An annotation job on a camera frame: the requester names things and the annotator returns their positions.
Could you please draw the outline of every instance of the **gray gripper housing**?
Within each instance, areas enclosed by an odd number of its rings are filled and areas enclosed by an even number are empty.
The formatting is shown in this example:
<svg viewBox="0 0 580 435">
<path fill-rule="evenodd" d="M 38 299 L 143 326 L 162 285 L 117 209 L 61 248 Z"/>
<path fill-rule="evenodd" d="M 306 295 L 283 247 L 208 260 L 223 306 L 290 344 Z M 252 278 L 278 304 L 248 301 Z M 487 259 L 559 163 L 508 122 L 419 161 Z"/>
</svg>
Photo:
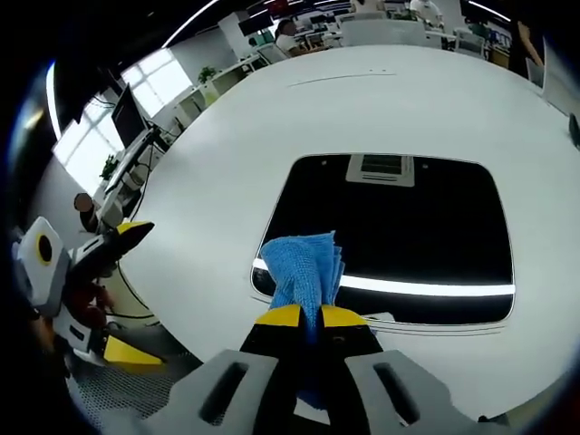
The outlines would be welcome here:
<svg viewBox="0 0 580 435">
<path fill-rule="evenodd" d="M 146 420 L 112 411 L 103 433 L 122 435 L 252 435 L 276 358 L 224 351 L 177 382 L 167 406 Z M 447 387 L 397 351 L 345 359 L 371 435 L 501 435 L 455 409 Z"/>
</svg>

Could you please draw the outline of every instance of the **potted plant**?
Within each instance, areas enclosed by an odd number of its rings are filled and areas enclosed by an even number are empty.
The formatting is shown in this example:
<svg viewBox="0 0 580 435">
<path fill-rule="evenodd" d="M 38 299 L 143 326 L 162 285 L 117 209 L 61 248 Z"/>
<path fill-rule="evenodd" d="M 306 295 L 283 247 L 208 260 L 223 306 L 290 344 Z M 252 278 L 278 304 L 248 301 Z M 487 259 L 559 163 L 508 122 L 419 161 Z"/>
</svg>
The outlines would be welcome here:
<svg viewBox="0 0 580 435">
<path fill-rule="evenodd" d="M 102 168 L 100 177 L 104 181 L 109 181 L 112 177 L 112 173 L 117 168 L 117 165 L 119 165 L 119 161 L 115 159 L 115 156 L 109 154 L 107 161 L 105 161 L 105 166 Z"/>
<path fill-rule="evenodd" d="M 204 66 L 201 71 L 199 72 L 198 81 L 201 84 L 206 84 L 209 79 L 211 79 L 214 75 L 218 72 L 215 68 L 211 66 Z"/>
</svg>

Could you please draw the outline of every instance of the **desk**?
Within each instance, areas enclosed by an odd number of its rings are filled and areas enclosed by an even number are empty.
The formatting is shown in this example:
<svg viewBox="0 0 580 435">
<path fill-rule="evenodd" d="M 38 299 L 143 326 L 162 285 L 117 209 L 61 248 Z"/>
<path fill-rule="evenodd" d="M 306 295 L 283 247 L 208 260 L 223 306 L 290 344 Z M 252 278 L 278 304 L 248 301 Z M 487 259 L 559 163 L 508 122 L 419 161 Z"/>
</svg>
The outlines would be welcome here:
<svg viewBox="0 0 580 435">
<path fill-rule="evenodd" d="M 244 71 L 244 67 L 249 67 L 254 72 L 256 70 L 254 63 L 261 60 L 262 57 L 259 54 L 253 54 L 247 59 L 214 75 L 211 78 L 211 85 L 217 92 L 217 95 L 223 95 L 247 77 L 247 72 Z"/>
<path fill-rule="evenodd" d="M 479 327 L 372 327 L 385 350 L 443 381 L 470 418 L 511 410 L 558 379 L 580 343 L 580 153 L 566 116 L 533 86 L 478 59 L 401 45 L 339 48 L 259 70 L 204 111 L 151 174 L 138 219 L 156 226 L 123 271 L 207 361 L 238 349 L 268 307 L 250 270 L 297 159 L 387 152 L 478 162 L 506 216 L 511 315 Z"/>
</svg>

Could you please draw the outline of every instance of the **dark vent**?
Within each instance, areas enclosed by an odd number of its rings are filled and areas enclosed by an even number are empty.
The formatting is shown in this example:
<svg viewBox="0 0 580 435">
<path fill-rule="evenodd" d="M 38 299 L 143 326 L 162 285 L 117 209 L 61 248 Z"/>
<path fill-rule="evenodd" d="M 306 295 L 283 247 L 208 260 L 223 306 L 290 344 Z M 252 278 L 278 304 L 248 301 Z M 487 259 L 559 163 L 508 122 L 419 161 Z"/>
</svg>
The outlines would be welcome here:
<svg viewBox="0 0 580 435">
<path fill-rule="evenodd" d="M 401 175 L 401 156 L 364 156 L 362 158 L 363 172 L 377 172 L 380 174 Z"/>
</svg>

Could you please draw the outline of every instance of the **person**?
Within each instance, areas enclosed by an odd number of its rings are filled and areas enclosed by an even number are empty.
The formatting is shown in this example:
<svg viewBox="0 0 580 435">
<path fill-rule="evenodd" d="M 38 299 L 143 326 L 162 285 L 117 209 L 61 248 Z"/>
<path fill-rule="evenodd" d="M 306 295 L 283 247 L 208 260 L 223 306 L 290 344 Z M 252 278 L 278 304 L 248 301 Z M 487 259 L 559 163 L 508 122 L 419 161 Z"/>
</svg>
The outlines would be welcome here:
<svg viewBox="0 0 580 435">
<path fill-rule="evenodd" d="M 431 0 L 411 0 L 409 8 L 417 20 L 433 27 L 445 27 L 441 10 Z"/>
<path fill-rule="evenodd" d="M 539 31 L 540 26 L 523 9 L 515 3 L 511 5 L 512 20 L 509 30 L 512 38 L 507 68 L 527 79 L 527 57 L 537 66 L 544 66 L 544 39 Z"/>
<path fill-rule="evenodd" d="M 97 208 L 89 194 L 83 192 L 74 197 L 74 209 L 79 212 L 84 229 L 96 234 L 99 227 L 99 219 L 96 215 Z"/>
<path fill-rule="evenodd" d="M 311 50 L 303 48 L 294 39 L 296 34 L 296 24 L 292 20 L 281 20 L 275 31 L 275 44 L 289 57 L 302 56 L 303 54 L 315 53 L 325 50 L 325 47 L 313 48 Z"/>
<path fill-rule="evenodd" d="M 384 2 L 382 0 L 351 0 L 351 12 L 359 14 L 377 11 L 384 11 Z"/>
</svg>

